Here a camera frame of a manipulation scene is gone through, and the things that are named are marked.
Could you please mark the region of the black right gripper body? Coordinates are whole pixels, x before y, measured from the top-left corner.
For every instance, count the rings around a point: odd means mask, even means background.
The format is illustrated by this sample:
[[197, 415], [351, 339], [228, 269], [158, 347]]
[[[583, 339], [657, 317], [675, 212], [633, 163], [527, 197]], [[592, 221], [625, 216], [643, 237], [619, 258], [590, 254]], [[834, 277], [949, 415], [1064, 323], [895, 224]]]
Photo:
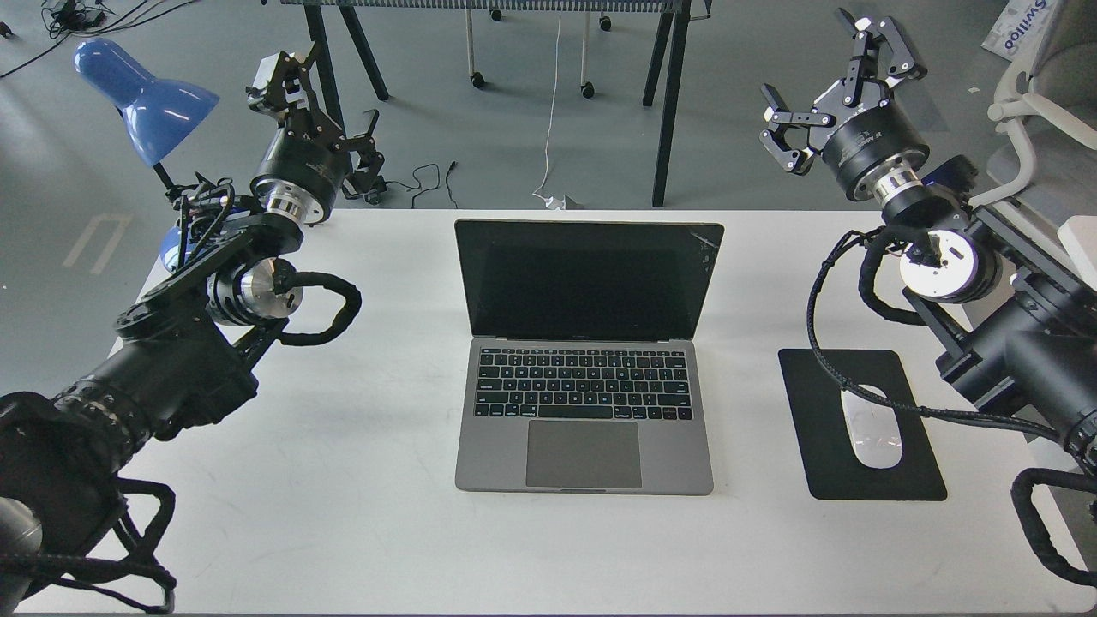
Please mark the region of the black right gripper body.
[[813, 110], [835, 117], [835, 125], [811, 128], [810, 146], [830, 168], [848, 200], [866, 201], [872, 197], [866, 176], [878, 165], [902, 155], [918, 169], [928, 158], [929, 147], [895, 105], [884, 82], [863, 85], [860, 102], [853, 108], [842, 104], [845, 98], [845, 85], [838, 81], [812, 102]]

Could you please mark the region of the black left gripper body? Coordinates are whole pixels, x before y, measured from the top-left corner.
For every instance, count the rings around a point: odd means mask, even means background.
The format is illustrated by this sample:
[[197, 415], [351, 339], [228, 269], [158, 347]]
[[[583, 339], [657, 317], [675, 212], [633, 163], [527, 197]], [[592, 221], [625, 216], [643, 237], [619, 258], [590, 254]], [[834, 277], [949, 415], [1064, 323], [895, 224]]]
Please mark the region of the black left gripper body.
[[344, 132], [331, 117], [286, 117], [250, 188], [264, 210], [316, 225], [332, 215], [333, 198], [350, 171]]

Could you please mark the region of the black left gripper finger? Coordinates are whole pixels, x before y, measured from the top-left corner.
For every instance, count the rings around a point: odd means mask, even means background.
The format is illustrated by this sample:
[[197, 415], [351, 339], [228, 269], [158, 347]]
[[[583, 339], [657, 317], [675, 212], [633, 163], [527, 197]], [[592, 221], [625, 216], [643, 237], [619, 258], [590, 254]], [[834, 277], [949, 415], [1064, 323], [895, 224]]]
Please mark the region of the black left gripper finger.
[[278, 128], [301, 138], [329, 138], [332, 119], [327, 117], [312, 87], [310, 70], [321, 51], [314, 43], [306, 55], [279, 51], [258, 66], [255, 81], [246, 87], [250, 110], [274, 117]]
[[359, 157], [353, 171], [344, 177], [344, 182], [341, 184], [344, 197], [381, 197], [381, 193], [387, 191], [387, 183], [381, 176], [381, 167], [384, 165], [385, 157], [383, 153], [377, 152], [374, 141], [374, 130], [380, 111], [377, 109], [367, 110], [364, 114], [367, 116], [367, 130], [360, 135], [342, 141], [344, 152], [353, 153]]

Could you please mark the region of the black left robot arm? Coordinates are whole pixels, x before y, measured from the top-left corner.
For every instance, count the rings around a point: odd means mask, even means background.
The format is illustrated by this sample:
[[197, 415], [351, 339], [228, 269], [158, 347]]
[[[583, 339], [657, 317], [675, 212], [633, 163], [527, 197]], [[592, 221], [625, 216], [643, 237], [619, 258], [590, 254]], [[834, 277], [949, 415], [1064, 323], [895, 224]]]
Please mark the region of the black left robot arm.
[[179, 207], [176, 263], [115, 321], [122, 346], [58, 395], [3, 396], [3, 614], [50, 585], [110, 595], [108, 582], [148, 577], [176, 607], [176, 577], [154, 558], [176, 511], [163, 484], [120, 476], [152, 439], [217, 424], [255, 399], [255, 364], [274, 345], [321, 346], [362, 298], [328, 273], [286, 260], [304, 227], [329, 218], [339, 191], [357, 198], [383, 156], [371, 133], [346, 136], [317, 105], [310, 70], [325, 51], [265, 57], [249, 106], [278, 133], [248, 193], [231, 181], [168, 184]]

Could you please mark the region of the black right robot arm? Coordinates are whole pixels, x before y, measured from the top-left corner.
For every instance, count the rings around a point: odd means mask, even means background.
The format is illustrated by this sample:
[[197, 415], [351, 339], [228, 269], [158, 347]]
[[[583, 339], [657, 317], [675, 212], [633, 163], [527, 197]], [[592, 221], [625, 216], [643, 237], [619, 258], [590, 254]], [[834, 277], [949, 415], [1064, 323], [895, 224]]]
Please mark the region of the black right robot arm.
[[893, 410], [975, 427], [1024, 431], [1059, 446], [1078, 472], [1027, 469], [1010, 495], [1034, 557], [1058, 577], [1094, 586], [1094, 572], [1058, 553], [1032, 504], [1032, 489], [1094, 494], [1094, 285], [1081, 263], [1054, 254], [996, 210], [1037, 179], [1039, 160], [1066, 158], [1038, 148], [1027, 117], [1042, 117], [1081, 147], [1094, 149], [1094, 3], [1058, 1], [1042, 33], [1017, 52], [996, 87], [988, 116], [1010, 137], [1018, 172], [974, 194], [977, 171], [955, 156], [921, 176], [929, 148], [895, 101], [896, 88], [927, 68], [894, 16], [836, 12], [853, 52], [842, 77], [808, 111], [796, 112], [764, 85], [760, 141], [788, 173], [803, 176], [823, 160], [851, 201], [873, 199], [883, 225], [848, 231], [819, 266], [808, 293], [806, 332], [819, 367], [842, 393], [884, 404], [840, 374], [819, 349], [815, 311], [827, 274], [853, 246], [866, 249], [858, 292], [882, 319], [924, 326], [945, 347], [941, 379], [973, 406], [934, 410], [894, 403]]

